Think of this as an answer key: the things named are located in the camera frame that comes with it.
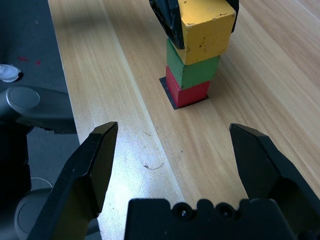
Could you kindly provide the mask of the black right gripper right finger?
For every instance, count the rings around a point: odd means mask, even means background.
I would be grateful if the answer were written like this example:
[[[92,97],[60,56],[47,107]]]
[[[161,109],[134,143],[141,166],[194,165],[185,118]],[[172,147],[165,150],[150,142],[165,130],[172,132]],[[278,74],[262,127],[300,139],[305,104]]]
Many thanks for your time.
[[[236,165],[250,199],[271,199],[299,240],[320,238],[320,199],[269,136],[238,123],[229,126]]]

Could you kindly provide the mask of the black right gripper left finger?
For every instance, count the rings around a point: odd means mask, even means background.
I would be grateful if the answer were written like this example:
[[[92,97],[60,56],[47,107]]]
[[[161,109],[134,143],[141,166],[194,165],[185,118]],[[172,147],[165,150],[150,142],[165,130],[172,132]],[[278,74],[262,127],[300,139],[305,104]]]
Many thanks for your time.
[[[31,229],[29,240],[83,240],[102,212],[118,123],[96,127],[65,163]]]

